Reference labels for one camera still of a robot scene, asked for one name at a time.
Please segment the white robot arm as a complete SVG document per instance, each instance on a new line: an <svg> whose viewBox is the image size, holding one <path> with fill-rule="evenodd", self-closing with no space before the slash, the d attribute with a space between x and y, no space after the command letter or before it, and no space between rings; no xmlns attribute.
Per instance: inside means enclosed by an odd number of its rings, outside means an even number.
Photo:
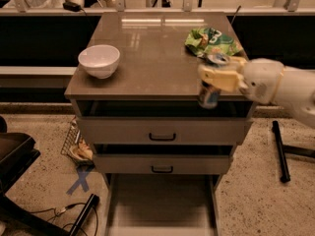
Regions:
<svg viewBox="0 0 315 236"><path fill-rule="evenodd" d="M315 72L257 58L227 57L219 67L201 64L203 82L223 91L240 91L249 100L283 107L292 118L315 128Z"/></svg>

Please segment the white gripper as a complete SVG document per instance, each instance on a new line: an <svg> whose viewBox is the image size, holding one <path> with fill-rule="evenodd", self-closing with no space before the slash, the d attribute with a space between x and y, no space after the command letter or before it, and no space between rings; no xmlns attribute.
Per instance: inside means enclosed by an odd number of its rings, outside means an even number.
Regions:
<svg viewBox="0 0 315 236"><path fill-rule="evenodd" d="M227 92L239 89L248 99L262 104L272 101L284 71L284 64L279 61L259 58L247 62L238 56L229 57L228 67L230 70L200 65L198 74L208 85ZM236 72L242 69L243 76Z"/></svg>

